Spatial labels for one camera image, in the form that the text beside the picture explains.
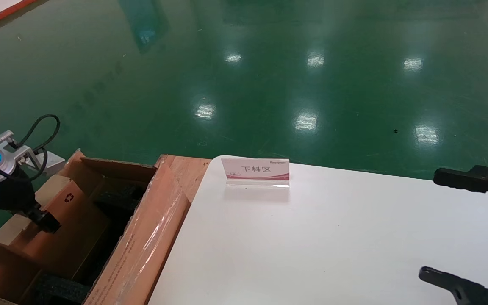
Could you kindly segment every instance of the red floor line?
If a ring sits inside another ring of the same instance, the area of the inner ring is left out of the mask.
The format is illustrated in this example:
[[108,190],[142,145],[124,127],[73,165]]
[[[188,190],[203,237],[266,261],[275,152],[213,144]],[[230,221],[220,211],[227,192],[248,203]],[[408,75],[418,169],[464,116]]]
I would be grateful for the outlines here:
[[23,0],[21,2],[16,3],[13,6],[10,6],[3,11],[0,12],[0,20],[5,18],[6,16],[12,14],[13,12],[19,11],[22,8],[26,7],[27,5],[31,4],[32,2],[35,2],[36,0]]

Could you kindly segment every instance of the white table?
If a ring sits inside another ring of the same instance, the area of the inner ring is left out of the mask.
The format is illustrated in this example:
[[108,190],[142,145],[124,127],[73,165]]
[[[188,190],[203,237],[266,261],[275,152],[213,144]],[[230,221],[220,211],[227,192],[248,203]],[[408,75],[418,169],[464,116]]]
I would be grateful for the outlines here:
[[424,266],[488,288],[488,194],[291,164],[226,187],[212,160],[149,305],[455,305]]

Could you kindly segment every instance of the box flap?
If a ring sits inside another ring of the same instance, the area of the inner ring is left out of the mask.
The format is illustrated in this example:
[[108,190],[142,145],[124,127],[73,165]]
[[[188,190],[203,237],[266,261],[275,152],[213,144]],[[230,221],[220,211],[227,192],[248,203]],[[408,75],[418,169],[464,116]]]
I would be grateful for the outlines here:
[[110,178],[118,178],[131,181],[149,182],[156,168],[145,164],[103,160],[96,158],[81,158],[82,162],[99,174]]
[[84,158],[84,154],[80,149],[76,150],[58,175],[71,178],[87,197],[90,197],[103,181],[103,175],[84,164],[82,158]]
[[46,206],[61,223],[56,233],[27,226],[4,247],[63,278],[73,278],[109,224],[72,180]]
[[[64,187],[70,182],[70,178],[54,175],[35,192],[35,199],[41,206],[46,206]],[[31,220],[27,217],[14,214],[10,220],[0,228],[0,244],[10,245],[16,237],[25,230]]]
[[19,303],[39,272],[32,262],[0,247],[0,298]]

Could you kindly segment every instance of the cardboard packaging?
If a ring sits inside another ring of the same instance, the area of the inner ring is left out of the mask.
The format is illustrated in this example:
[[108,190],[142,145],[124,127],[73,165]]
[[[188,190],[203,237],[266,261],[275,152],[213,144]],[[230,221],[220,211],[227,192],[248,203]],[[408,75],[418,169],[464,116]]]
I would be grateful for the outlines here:
[[0,305],[31,303],[41,272],[71,279],[81,273],[108,223],[92,202],[122,182],[143,185],[146,192],[85,304],[147,304],[209,163],[178,158],[162,156],[155,166],[146,166],[86,158],[76,151],[36,193],[62,228],[44,234],[27,219],[13,217],[0,230]]

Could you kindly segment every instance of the recycling symbol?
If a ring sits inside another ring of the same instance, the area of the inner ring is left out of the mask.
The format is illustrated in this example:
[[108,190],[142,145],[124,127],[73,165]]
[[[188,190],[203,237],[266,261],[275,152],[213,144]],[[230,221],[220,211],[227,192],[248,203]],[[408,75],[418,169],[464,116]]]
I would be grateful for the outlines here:
[[65,202],[69,202],[74,198],[74,195],[69,193],[65,196]]

